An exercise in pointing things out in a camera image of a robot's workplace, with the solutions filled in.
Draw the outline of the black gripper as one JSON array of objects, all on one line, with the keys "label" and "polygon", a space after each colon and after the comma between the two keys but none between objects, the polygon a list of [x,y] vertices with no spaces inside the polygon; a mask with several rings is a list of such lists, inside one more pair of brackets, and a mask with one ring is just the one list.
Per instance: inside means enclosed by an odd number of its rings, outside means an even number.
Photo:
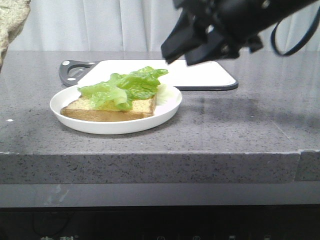
[{"label": "black gripper", "polygon": [[175,0],[182,12],[161,45],[167,64],[184,55],[188,66],[219,59],[236,59],[241,48],[263,48],[259,33],[278,26],[311,0]]}]

